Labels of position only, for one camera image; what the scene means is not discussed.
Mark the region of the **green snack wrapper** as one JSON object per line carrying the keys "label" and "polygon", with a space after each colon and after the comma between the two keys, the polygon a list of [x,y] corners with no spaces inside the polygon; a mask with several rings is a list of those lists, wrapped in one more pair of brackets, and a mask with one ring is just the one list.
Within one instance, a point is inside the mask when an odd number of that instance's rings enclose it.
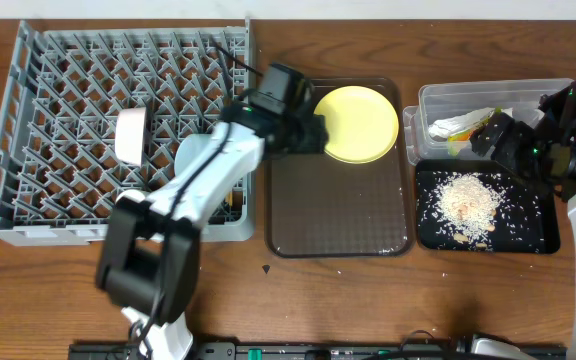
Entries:
{"label": "green snack wrapper", "polygon": [[448,153],[452,156],[456,156],[466,147],[469,143],[470,137],[476,130],[486,125],[493,115],[501,112],[502,109],[499,107],[483,108],[457,116],[452,121],[452,124],[456,126],[456,129],[452,130],[447,138]]}

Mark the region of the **yellow round plate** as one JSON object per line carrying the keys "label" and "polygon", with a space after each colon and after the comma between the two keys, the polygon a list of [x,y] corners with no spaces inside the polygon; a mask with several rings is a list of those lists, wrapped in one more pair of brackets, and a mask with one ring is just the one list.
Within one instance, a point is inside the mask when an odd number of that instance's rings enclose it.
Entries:
{"label": "yellow round plate", "polygon": [[395,144],[399,118],[392,103],[376,90],[344,86],[326,94],[315,106],[324,117],[327,155],[349,164],[365,164],[384,156]]}

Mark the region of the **pile of rice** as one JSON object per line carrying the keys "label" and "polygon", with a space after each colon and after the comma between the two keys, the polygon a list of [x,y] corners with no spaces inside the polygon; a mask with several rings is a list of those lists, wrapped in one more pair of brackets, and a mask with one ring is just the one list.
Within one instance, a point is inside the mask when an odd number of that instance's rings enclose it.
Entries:
{"label": "pile of rice", "polygon": [[489,221],[498,202],[479,180],[466,176],[442,189],[440,207],[449,221],[477,235],[494,229]]}

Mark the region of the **light blue bowl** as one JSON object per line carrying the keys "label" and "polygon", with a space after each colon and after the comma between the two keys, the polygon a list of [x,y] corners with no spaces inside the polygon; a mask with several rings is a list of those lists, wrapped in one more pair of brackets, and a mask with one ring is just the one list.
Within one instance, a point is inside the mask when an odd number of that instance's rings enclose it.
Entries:
{"label": "light blue bowl", "polygon": [[174,175],[181,175],[196,161],[203,164],[215,152],[218,141],[208,134],[191,134],[179,145],[174,160]]}

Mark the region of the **white pink bowl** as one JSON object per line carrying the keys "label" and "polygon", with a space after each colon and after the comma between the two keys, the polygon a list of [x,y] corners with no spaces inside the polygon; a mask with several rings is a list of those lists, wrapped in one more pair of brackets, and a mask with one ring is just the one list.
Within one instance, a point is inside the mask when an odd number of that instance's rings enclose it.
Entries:
{"label": "white pink bowl", "polygon": [[146,108],[121,110],[115,127],[115,154],[128,165],[141,166],[148,112]]}

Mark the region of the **white cup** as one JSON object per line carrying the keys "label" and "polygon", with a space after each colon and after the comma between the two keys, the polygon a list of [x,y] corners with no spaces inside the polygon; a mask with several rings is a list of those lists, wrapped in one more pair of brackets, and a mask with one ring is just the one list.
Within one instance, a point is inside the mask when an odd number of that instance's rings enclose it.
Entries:
{"label": "white cup", "polygon": [[116,198],[116,203],[118,203],[122,199],[129,199],[133,202],[140,203],[144,201],[147,198],[147,196],[148,192],[131,188],[121,192]]}

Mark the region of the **white napkin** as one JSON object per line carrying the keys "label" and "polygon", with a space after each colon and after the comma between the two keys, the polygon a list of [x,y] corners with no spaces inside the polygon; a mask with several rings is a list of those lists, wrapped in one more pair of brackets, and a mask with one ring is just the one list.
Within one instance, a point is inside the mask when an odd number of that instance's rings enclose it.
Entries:
{"label": "white napkin", "polygon": [[515,110],[514,108],[486,107],[463,115],[436,120],[429,126],[429,135],[433,138],[448,139],[464,132],[471,132],[496,113],[504,113],[517,121],[522,121],[532,126],[535,126],[544,116],[544,112],[539,109]]}

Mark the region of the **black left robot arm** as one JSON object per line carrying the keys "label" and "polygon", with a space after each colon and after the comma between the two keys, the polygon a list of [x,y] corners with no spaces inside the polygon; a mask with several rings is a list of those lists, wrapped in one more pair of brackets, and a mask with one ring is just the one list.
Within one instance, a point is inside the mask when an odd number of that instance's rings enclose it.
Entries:
{"label": "black left robot arm", "polygon": [[280,113],[240,101],[224,108],[203,151],[160,189],[117,199],[95,285],[131,321],[132,339],[113,359],[184,359],[185,320],[199,275],[201,233],[235,183],[266,154],[321,154],[325,119],[308,109]]}

